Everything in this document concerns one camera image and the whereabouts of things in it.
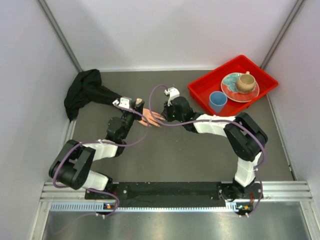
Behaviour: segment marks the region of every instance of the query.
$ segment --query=cup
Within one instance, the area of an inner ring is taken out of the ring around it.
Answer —
[[[222,91],[214,91],[209,97],[209,106],[216,114],[220,113],[228,101],[227,95]]]
[[[250,93],[256,85],[256,79],[250,74],[249,71],[239,76],[235,82],[235,87],[241,94]]]

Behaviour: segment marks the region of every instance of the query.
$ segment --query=black cloth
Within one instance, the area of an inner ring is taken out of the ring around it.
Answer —
[[[98,104],[112,105],[122,96],[102,86],[100,71],[92,69],[79,72],[69,87],[64,107],[69,120],[78,116],[79,109],[94,101]]]

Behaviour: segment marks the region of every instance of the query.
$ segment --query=gray floor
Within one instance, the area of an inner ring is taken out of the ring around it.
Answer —
[[[70,224],[82,214],[50,212],[43,240],[311,240],[298,202],[263,202],[250,218],[232,212],[118,212]]]
[[[188,83],[208,71],[148,71],[102,73],[103,85],[130,98],[142,98],[148,107],[149,94],[157,84],[175,86],[195,111],[203,112],[191,99]],[[161,89],[154,95],[152,110],[162,112],[167,98]],[[291,181],[288,163],[266,97],[245,112],[268,135],[267,160],[259,169],[263,181]],[[121,113],[112,106],[89,103],[79,112],[73,139],[94,141],[106,136],[108,120]],[[127,137],[133,143],[146,128],[135,123]],[[196,182],[231,181],[237,169],[237,156],[226,138],[211,134],[195,134],[183,127],[152,127],[140,144],[127,147],[117,158],[95,161],[92,170],[121,182]]]

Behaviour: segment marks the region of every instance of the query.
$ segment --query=beige mug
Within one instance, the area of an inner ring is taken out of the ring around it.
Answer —
[[[235,82],[236,89],[241,94],[250,93],[256,85],[256,79],[250,74],[249,71],[239,76]]]

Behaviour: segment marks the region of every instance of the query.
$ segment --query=blue cup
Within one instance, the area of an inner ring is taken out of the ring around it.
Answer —
[[[220,113],[228,101],[227,95],[222,91],[214,91],[209,97],[209,106],[216,114]]]

